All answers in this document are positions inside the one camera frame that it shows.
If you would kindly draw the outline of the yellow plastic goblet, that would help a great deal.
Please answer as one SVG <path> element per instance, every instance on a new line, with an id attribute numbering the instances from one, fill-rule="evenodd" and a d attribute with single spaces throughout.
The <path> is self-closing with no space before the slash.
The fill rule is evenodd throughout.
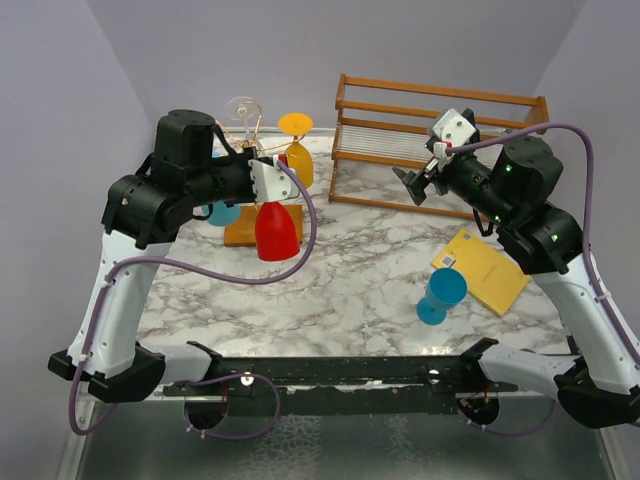
<path id="1" fill-rule="evenodd" d="M 305 188 L 311 187 L 314 181 L 313 160 L 301 140 L 312 130 L 313 120 L 304 113 L 291 112 L 279 119 L 278 127 L 283 133 L 293 137 L 285 150 L 288 166 L 296 170 Z"/>

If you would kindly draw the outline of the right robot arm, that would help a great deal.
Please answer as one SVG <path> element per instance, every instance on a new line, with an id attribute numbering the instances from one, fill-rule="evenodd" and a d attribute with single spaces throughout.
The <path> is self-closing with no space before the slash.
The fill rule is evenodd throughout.
<path id="1" fill-rule="evenodd" d="M 578 355 L 550 357 L 483 339 L 462 356 L 461 383 L 481 391 L 506 382 L 559 402 L 581 425 L 599 429 L 639 421 L 639 341 L 598 274 L 588 218 L 578 222 L 548 197 L 563 170 L 551 148 L 531 130 L 452 147 L 422 170 L 393 170 L 412 200 L 427 186 L 453 193 L 494 226 L 498 241 L 543 290 L 569 329 Z"/>

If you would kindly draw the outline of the red plastic goblet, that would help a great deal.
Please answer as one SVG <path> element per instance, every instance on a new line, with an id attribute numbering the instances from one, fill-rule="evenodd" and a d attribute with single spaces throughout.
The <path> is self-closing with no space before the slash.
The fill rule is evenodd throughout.
<path id="1" fill-rule="evenodd" d="M 300 252 L 294 220 L 280 202 L 262 204 L 256 216 L 254 234 L 257 255 L 262 261 L 284 261 Z"/>

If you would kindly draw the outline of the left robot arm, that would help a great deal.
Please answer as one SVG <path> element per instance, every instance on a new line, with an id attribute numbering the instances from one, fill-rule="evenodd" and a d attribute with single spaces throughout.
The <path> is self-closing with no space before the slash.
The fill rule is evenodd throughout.
<path id="1" fill-rule="evenodd" d="M 212 155 L 214 142 L 225 155 Z M 141 316 L 156 276 L 180 228 L 195 208 L 254 200 L 250 161 L 255 148 L 236 151 L 205 113 L 172 110 L 157 123 L 153 151 L 133 174 L 108 190 L 99 270 L 82 325 L 71 345 L 51 355 L 49 370 L 85 381 L 107 404 L 138 402 L 157 386 L 187 382 L 206 395 L 220 385 L 216 353 L 196 342 L 144 347 Z"/>

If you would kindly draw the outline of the blue plastic goblet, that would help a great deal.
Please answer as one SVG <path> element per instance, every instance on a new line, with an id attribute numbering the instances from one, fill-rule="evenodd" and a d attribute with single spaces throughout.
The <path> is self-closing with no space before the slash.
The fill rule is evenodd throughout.
<path id="1" fill-rule="evenodd" d="M 439 325 L 465 298 L 467 291 L 467 282 L 461 273 L 453 268 L 439 268 L 429 278 L 425 293 L 416 305 L 416 314 L 427 325 Z"/>
<path id="2" fill-rule="evenodd" d="M 225 202 L 217 202 L 202 207 L 202 213 L 208 215 L 208 223 L 215 227 L 226 227 L 235 223 L 241 215 L 239 205 L 227 205 Z"/>

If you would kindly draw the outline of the clear smooth wine glass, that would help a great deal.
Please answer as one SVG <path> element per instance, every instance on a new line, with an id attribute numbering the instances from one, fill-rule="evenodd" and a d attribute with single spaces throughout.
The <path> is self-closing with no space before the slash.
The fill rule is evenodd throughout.
<path id="1" fill-rule="evenodd" d="M 263 146 L 258 139 L 263 117 L 260 104 L 252 97 L 238 96 L 226 104 L 226 114 L 231 120 L 240 122 L 243 127 L 243 137 L 237 137 L 227 130 L 227 135 L 234 142 L 235 147 L 237 149 L 255 147 L 258 151 L 262 151 Z"/>

